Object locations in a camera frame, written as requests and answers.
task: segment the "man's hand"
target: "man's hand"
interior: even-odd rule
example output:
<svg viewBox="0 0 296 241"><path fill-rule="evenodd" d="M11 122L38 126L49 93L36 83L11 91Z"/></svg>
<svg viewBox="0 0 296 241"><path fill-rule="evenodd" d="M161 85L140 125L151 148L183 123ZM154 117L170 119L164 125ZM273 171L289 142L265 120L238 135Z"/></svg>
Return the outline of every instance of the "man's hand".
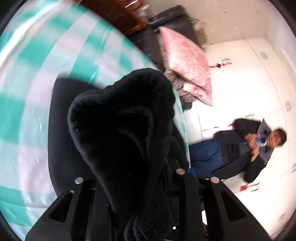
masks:
<svg viewBox="0 0 296 241"><path fill-rule="evenodd" d="M256 149L259 148L259 145L258 145L257 141L255 140L256 137L260 137L260 134L252 134L252 133L249 133L245 137L246 141L248 142L249 147L252 150L256 150Z"/></svg>
<svg viewBox="0 0 296 241"><path fill-rule="evenodd" d="M256 157L259 155L259 148L251 151L251 162L255 161Z"/></svg>

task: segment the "red object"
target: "red object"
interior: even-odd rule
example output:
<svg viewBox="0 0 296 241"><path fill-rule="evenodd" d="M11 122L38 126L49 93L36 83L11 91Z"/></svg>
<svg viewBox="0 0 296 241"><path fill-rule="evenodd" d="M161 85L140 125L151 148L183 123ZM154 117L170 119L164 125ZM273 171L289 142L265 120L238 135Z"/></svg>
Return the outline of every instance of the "red object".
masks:
<svg viewBox="0 0 296 241"><path fill-rule="evenodd" d="M240 187L240 191L244 191L244 190L246 190L247 188L248 188L247 185L241 186L241 187Z"/></svg>

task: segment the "person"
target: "person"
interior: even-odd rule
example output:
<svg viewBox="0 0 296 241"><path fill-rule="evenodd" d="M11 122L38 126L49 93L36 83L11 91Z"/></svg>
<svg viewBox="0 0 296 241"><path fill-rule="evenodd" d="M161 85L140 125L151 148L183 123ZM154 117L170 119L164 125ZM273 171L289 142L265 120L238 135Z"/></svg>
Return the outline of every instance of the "person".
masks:
<svg viewBox="0 0 296 241"><path fill-rule="evenodd" d="M189 146L190 171L196 177L227 179L244 171L244 180L253 182L274 148L287 140L283 129L271 131L264 119L262 122L237 119L233 126L233 131L217 132L214 139ZM260 147L256 138L265 135L266 146Z"/></svg>

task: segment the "patterned pillow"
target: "patterned pillow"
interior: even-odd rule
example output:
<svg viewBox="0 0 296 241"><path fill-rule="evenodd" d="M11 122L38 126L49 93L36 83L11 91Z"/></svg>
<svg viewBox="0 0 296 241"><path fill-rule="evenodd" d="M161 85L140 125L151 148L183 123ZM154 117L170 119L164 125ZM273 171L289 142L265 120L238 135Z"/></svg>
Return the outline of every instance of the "patterned pillow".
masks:
<svg viewBox="0 0 296 241"><path fill-rule="evenodd" d="M203 50L184 35L167 27L159 27L163 58L168 69L212 94L210 68Z"/></svg>
<svg viewBox="0 0 296 241"><path fill-rule="evenodd" d="M212 95L209 92L207 92L203 87L200 87L198 85L194 85L189 82L185 82L183 84L183 90L196 96L198 99L200 99L205 104L207 104L209 106L213 106Z"/></svg>

